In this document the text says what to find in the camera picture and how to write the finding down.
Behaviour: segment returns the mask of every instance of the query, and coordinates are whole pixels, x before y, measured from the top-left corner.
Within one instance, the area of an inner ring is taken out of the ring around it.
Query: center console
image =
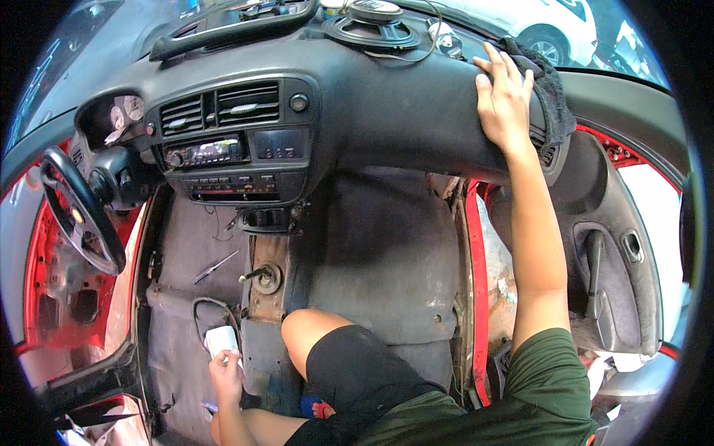
[[[303,76],[259,78],[161,104],[145,119],[154,156],[174,190],[193,202],[284,209],[306,183],[315,91]],[[251,220],[266,221],[262,214]]]

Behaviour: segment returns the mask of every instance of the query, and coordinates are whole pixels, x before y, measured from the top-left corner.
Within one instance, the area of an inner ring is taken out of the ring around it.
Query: small gauge
[[[139,121],[144,116],[144,101],[138,96],[124,96],[124,110],[132,121]]]
[[[111,118],[111,125],[114,130],[119,130],[124,127],[124,113],[121,112],[121,108],[114,106],[109,112],[109,117]]]

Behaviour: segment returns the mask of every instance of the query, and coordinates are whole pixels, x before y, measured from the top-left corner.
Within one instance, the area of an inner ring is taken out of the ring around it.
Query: towel
[[[575,131],[577,123],[565,103],[560,75],[540,53],[511,37],[503,37],[495,45],[512,56],[522,74],[528,69],[533,70],[533,90],[540,99],[545,116],[545,143],[541,150],[561,144],[567,135]]]

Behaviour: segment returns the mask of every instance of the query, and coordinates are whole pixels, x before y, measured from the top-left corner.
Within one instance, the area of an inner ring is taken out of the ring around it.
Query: speaker
[[[418,34],[401,22],[399,6],[381,0],[356,0],[347,15],[325,21],[328,37],[344,44],[369,49],[411,49],[419,45]]]

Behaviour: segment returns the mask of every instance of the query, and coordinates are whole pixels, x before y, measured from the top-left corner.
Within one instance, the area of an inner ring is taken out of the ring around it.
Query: human hand
[[[234,407],[238,408],[243,394],[243,383],[246,376],[243,369],[238,365],[241,354],[237,348],[233,350],[223,350],[208,363],[208,371],[211,373],[213,387],[216,388],[218,397],[218,408]]]
[[[525,81],[516,63],[504,51],[498,53],[484,43],[491,61],[473,58],[473,63],[493,76],[493,85],[485,74],[476,76],[478,116],[481,128],[508,160],[533,151],[529,136],[528,105],[533,90],[533,71],[526,71]]]

